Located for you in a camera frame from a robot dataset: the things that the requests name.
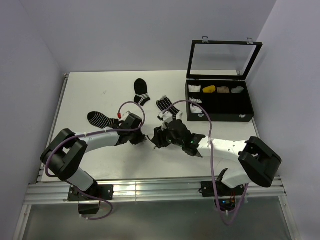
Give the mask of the black pinstriped sock white toe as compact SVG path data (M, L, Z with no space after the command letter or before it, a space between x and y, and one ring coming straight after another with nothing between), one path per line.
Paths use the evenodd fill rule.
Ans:
M173 103L171 100L164 95L162 98L156 101L156 106L163 112L168 109L168 112L172 115L173 120L181 120L182 112L178 110L175 106L169 108Z

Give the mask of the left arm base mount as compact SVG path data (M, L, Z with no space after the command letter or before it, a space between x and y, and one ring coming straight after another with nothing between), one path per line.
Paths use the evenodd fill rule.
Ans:
M90 220L99 220L108 217L114 210L112 203L114 186L112 184L94 183L88 190L80 190L76 186L70 186L67 201L78 202L78 213ZM102 204L109 206L106 215L97 217Z

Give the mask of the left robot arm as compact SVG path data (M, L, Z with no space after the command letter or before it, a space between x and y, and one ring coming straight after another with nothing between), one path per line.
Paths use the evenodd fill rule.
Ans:
M42 153L40 160L59 180L79 189L86 200L99 195L97 181L80 168L86 153L105 147L117 147L126 143L137 145L146 137L140 127L143 119L127 112L124 120L93 133L76 134L68 128L60 131Z

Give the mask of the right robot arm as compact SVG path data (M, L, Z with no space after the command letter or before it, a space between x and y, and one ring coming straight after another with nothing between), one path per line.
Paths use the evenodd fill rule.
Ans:
M256 136L248 140L209 138L192 133L181 120L156 127L151 142L158 149L178 146L191 157L217 157L235 162L237 166L224 168L216 181L216 189L222 195L249 183L263 188L271 187L282 163L281 157Z

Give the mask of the black sock with white stripes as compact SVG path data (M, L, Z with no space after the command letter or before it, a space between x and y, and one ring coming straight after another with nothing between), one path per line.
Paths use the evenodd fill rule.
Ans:
M88 122L97 128L104 129L107 127L117 126L119 124L119 120L116 118L109 118L105 116L103 113L98 111L91 111L87 114Z

